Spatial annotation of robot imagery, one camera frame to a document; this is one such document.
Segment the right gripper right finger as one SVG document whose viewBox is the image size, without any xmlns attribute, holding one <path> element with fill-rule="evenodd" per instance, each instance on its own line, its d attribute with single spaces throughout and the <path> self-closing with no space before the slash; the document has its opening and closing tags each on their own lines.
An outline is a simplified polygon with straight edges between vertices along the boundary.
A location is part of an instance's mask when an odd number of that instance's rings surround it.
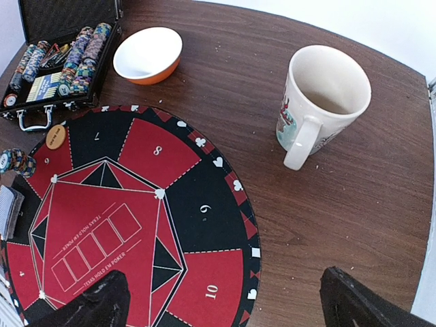
<svg viewBox="0 0 436 327">
<path fill-rule="evenodd" d="M 327 268 L 320 298 L 327 326 L 432 326 L 383 299 L 340 268 Z"/>
</svg>

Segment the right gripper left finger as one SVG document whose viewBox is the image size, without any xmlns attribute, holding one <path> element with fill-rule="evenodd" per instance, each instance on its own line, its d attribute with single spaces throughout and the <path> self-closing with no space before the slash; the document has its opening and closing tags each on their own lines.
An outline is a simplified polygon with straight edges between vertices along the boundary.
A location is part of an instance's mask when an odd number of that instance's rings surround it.
<svg viewBox="0 0 436 327">
<path fill-rule="evenodd" d="M 127 277 L 110 271 L 60 309 L 31 326 L 126 326 L 131 295 Z"/>
</svg>

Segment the blue backed card deck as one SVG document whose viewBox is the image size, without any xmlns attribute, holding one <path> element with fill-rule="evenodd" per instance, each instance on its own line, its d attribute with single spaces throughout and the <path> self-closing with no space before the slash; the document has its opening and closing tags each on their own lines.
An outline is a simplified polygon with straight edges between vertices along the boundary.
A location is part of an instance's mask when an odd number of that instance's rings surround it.
<svg viewBox="0 0 436 327">
<path fill-rule="evenodd" d="M 1 239 L 14 237 L 14 230 L 18 220 L 24 196 L 15 189 L 1 186 Z"/>
</svg>

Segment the stack of poker chips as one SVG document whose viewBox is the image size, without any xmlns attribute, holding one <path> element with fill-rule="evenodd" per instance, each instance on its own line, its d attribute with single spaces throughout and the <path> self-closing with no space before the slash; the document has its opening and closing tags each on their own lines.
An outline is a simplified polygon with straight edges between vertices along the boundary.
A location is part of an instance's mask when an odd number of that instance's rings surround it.
<svg viewBox="0 0 436 327">
<path fill-rule="evenodd" d="M 8 171 L 29 178 L 32 177 L 37 168 L 36 160 L 20 149 L 6 149 L 1 153 L 1 173 Z"/>
</svg>

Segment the round red black poker mat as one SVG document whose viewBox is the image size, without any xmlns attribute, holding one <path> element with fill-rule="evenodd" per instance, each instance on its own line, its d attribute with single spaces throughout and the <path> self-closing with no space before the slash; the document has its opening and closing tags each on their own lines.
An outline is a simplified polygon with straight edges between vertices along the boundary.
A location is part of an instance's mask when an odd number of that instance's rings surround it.
<svg viewBox="0 0 436 327">
<path fill-rule="evenodd" d="M 12 306 L 32 324 L 114 270 L 128 326 L 246 326 L 261 251 L 245 188 L 219 150 L 182 119 L 104 106 L 39 143 L 16 230 L 1 245 Z"/>
</svg>

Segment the orange big blind button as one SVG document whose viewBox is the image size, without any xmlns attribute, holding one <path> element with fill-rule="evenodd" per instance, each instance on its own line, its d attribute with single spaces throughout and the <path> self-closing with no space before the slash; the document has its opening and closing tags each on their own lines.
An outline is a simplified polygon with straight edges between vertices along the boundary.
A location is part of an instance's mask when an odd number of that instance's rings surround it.
<svg viewBox="0 0 436 327">
<path fill-rule="evenodd" d="M 58 124 L 50 128 L 46 135 L 46 146 L 50 150 L 59 149 L 66 139 L 66 129 L 63 125 Z"/>
</svg>

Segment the cream ceramic mug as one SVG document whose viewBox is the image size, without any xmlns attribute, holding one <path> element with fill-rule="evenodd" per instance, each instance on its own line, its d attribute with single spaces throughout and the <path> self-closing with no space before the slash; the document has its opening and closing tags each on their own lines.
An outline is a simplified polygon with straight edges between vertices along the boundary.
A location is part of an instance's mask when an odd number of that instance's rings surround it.
<svg viewBox="0 0 436 327">
<path fill-rule="evenodd" d="M 299 170 L 309 156 L 352 124 L 371 102 L 371 84 L 348 54 L 324 45 L 297 50 L 290 59 L 276 137 L 284 166 Z"/>
</svg>

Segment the chip row in case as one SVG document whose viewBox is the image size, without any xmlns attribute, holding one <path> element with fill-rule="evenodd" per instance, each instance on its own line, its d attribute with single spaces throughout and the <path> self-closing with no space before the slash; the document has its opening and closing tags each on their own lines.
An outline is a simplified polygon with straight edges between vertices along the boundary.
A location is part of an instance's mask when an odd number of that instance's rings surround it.
<svg viewBox="0 0 436 327">
<path fill-rule="evenodd" d="M 94 29 L 92 27 L 83 27 L 74 41 L 61 72 L 58 94 L 62 97 L 69 95 L 70 86 L 74 81 L 82 56 L 91 40 L 93 32 Z"/>
<path fill-rule="evenodd" d="M 50 50 L 50 43 L 46 40 L 41 40 L 37 43 L 35 50 L 33 51 L 24 72 L 22 78 L 26 82 L 33 82 L 39 72 L 40 63 L 46 56 L 46 53 Z"/>
<path fill-rule="evenodd" d="M 95 77 L 99 58 L 111 31 L 112 26 L 106 22 L 101 22 L 96 26 L 84 50 L 76 76 L 70 85 L 69 92 L 71 94 L 86 94 L 89 92 L 91 82 Z"/>
<path fill-rule="evenodd" d="M 37 46 L 35 44 L 29 44 L 18 65 L 16 66 L 14 75 L 12 76 L 12 79 L 9 83 L 9 86 L 13 91 L 19 92 L 19 90 L 21 89 L 22 75 L 24 74 L 27 63 L 29 62 L 36 48 Z"/>
</svg>

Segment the boxed blue card deck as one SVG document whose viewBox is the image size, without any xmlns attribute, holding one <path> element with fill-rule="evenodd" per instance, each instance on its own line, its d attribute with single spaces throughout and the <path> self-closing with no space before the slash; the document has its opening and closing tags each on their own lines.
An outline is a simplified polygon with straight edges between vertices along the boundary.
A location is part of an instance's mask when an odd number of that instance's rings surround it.
<svg viewBox="0 0 436 327">
<path fill-rule="evenodd" d="M 38 102 L 56 95 L 66 96 L 69 94 L 70 87 L 71 81 L 61 72 L 37 77 L 31 85 L 26 102 Z"/>
</svg>

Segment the white bowl orange outside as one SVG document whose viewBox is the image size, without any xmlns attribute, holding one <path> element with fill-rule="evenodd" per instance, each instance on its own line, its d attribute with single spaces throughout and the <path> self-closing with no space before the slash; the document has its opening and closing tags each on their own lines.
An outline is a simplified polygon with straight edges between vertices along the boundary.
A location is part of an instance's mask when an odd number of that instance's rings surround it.
<svg viewBox="0 0 436 327">
<path fill-rule="evenodd" d="M 167 27 L 149 27 L 127 37 L 113 57 L 115 72 L 138 85 L 168 78 L 181 61 L 183 40 Z"/>
</svg>

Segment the dice and buttons pile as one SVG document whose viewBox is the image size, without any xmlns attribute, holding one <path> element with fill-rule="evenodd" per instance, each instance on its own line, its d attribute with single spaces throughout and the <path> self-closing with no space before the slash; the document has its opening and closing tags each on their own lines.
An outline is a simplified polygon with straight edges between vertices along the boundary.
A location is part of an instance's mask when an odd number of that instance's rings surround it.
<svg viewBox="0 0 436 327">
<path fill-rule="evenodd" d="M 74 44 L 75 41 L 66 43 L 62 46 L 54 43 L 45 57 L 41 60 L 40 68 L 53 68 L 64 63 Z"/>
</svg>

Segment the black poker chip case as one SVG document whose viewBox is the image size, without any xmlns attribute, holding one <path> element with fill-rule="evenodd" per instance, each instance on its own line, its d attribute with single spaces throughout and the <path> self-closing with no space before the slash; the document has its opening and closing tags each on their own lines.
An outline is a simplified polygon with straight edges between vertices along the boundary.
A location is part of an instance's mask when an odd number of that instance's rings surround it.
<svg viewBox="0 0 436 327">
<path fill-rule="evenodd" d="M 121 1 L 19 1 L 26 47 L 1 97 L 1 118 L 46 130 L 56 109 L 93 108 L 122 34 Z"/>
</svg>

